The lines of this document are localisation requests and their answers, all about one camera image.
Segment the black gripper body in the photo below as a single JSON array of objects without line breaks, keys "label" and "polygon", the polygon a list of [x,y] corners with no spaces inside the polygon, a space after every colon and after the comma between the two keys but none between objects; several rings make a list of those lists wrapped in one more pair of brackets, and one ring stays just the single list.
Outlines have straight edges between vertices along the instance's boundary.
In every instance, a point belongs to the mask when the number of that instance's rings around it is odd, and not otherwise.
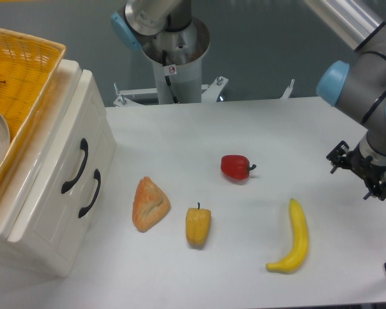
[{"label": "black gripper body", "polygon": [[372,163],[373,157],[368,155],[363,157],[359,149],[354,149],[347,154],[347,162],[350,164],[350,170],[368,183],[377,183],[380,181],[380,166]]}]

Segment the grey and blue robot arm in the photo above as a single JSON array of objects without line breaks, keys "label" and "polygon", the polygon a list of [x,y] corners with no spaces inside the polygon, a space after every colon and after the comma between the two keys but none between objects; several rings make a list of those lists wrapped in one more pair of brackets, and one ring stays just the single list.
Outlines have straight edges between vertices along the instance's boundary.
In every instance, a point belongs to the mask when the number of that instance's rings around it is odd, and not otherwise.
[{"label": "grey and blue robot arm", "polygon": [[[340,142],[327,156],[334,169],[361,178],[368,196],[386,199],[386,23],[362,1],[308,1],[307,6],[355,53],[354,65],[332,64],[317,95],[367,132],[354,149]],[[190,1],[127,1],[111,16],[117,37],[142,51],[154,70],[161,104],[215,102],[226,84],[201,83],[201,61],[210,46],[207,27]]]}]

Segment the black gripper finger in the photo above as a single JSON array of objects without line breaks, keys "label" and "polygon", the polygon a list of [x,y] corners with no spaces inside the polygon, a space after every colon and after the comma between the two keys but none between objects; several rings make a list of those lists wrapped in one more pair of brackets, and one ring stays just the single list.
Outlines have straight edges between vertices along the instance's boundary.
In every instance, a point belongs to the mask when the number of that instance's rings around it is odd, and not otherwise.
[{"label": "black gripper finger", "polygon": [[350,148],[348,144],[342,140],[328,153],[326,159],[331,164],[330,173],[333,174],[337,169],[351,170],[352,165],[349,161]]},{"label": "black gripper finger", "polygon": [[365,178],[363,182],[368,189],[368,193],[363,197],[364,200],[370,197],[377,198],[380,201],[386,199],[386,178],[382,180]]}]

